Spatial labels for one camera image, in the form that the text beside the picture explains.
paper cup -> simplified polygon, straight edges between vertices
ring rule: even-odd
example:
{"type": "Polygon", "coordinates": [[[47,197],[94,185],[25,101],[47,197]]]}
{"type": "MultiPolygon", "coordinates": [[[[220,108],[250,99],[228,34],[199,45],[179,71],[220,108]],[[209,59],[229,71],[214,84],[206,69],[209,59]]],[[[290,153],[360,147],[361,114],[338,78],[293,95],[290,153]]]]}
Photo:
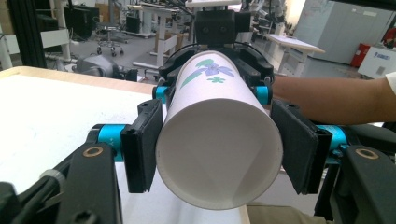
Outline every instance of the paper cup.
{"type": "Polygon", "coordinates": [[[283,153],[279,130],[233,62],[211,50],[181,68],[156,150],[165,185],[183,201],[214,210],[263,194],[283,153]]]}

white table surface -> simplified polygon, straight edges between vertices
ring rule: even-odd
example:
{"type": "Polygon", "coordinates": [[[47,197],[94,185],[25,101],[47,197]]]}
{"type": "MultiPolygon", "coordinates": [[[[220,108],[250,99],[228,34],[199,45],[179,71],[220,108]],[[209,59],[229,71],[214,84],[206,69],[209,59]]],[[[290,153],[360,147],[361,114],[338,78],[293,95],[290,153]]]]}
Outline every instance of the white table surface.
{"type": "MultiPolygon", "coordinates": [[[[132,123],[150,95],[37,77],[0,78],[0,181],[18,193],[85,142],[97,123],[132,123]]],[[[210,211],[184,203],[155,175],[151,192],[128,193],[116,163],[124,223],[249,223],[245,206],[210,211]]]]}

